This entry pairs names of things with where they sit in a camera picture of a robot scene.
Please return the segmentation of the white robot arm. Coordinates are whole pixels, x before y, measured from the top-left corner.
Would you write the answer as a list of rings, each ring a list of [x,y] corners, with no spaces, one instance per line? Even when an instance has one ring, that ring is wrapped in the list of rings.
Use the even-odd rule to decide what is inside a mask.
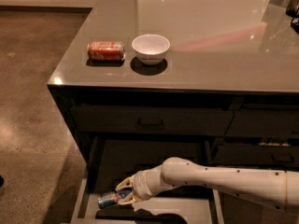
[[[172,157],[161,165],[125,178],[115,188],[131,193],[120,201],[131,204],[185,186],[202,186],[240,199],[299,214],[299,173],[294,171],[208,167]]]

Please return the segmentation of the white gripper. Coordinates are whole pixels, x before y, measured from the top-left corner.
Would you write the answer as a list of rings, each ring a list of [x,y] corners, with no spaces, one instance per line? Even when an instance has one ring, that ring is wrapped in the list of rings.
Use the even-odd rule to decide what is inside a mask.
[[[158,166],[126,177],[115,188],[116,191],[123,189],[133,189],[133,192],[120,193],[118,205],[147,201],[161,192],[170,190],[170,185],[163,180],[161,167]]]

